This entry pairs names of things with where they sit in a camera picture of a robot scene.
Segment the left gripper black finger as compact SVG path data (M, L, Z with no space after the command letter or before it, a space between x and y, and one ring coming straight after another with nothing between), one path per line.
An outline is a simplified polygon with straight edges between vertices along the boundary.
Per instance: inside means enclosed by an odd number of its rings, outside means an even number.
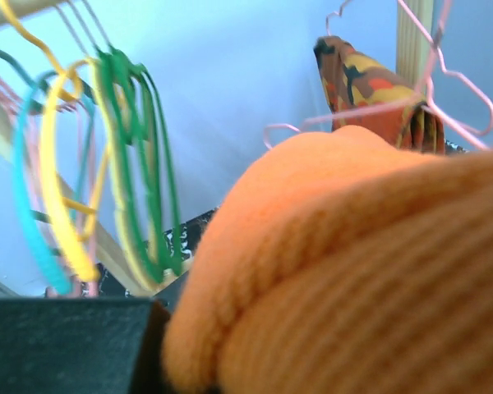
M0 299L0 394L169 393L168 318L151 299Z

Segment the pink wire hanger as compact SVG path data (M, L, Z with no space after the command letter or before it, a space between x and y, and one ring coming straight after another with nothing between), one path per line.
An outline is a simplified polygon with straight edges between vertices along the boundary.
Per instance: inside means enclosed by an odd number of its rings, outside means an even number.
M404 1L399 2L399 6L405 11L407 17L412 21L414 26L422 33L422 36L426 39L429 44L429 53L426 59L426 64L423 68L422 75L417 81L413 88L414 94L409 98L397 100L391 103L371 105L370 107L364 108L354 108L343 112L333 113L328 115L313 117L306 119L302 126L295 127L293 125L287 125L287 129L295 132L301 133L305 131L308 127L315 124L322 124L326 122L349 118L358 116L367 116L372 114L378 114L382 112L390 112L394 109L400 108L408 103L414 103L419 96L422 96L426 100L426 105L422 108L429 113L437 116L443 123L443 127L449 127L454 130L458 135L461 135L470 144L474 145L477 149L487 151L489 146L481 141L481 136L489 133L493 128L493 102L491 99L485 95L476 85L474 85L463 73L458 71L452 71L447 68L445 64L445 57L440 48L441 41L445 32L445 27L447 20L449 19L449 14L453 3L451 1L444 2L440 10L440 19L438 20L437 29L434 34L429 34L429 32L424 28L423 24L415 17L414 13L407 6ZM431 78L432 72L435 67L439 67L441 71L449 77L460 80L463 85L465 85L471 92L473 92L488 108L490 113L489 123L485 130L479 131L465 123L458 121L457 119L449 116L444 112L434 100L434 83Z

